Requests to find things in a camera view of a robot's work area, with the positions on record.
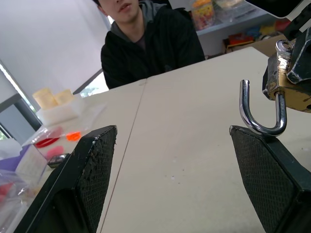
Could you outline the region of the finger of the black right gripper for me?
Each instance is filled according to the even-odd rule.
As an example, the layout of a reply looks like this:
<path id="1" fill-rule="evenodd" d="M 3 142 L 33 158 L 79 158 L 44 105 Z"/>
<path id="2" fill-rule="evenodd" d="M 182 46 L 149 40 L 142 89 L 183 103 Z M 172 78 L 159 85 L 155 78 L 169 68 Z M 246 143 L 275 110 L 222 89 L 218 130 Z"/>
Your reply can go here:
<path id="1" fill-rule="evenodd" d="M 268 83 L 268 68 L 266 68 L 265 73 L 262 78 L 262 93 L 266 98 L 270 98 L 267 90 L 267 83 Z"/>
<path id="2" fill-rule="evenodd" d="M 307 28 L 297 39 L 287 73 L 291 83 L 311 91 L 311 28 Z"/>

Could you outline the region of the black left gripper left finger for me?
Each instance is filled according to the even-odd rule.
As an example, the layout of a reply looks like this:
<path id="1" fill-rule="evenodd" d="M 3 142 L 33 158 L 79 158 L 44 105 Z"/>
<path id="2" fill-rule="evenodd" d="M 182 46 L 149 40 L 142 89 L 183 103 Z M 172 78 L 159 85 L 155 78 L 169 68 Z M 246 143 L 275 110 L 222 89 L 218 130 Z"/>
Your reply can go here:
<path id="1" fill-rule="evenodd" d="M 17 233 L 94 233 L 109 187 L 115 125 L 84 135 L 47 178 Z"/>

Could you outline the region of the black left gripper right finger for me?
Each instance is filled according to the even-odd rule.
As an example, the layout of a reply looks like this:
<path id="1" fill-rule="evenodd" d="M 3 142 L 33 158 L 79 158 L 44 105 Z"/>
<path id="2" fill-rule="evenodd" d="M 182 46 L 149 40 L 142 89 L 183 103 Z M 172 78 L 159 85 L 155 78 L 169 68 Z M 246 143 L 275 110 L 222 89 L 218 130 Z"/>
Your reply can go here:
<path id="1" fill-rule="evenodd" d="M 229 129 L 244 188 L 267 233 L 311 231 L 311 173 L 276 137 Z"/>

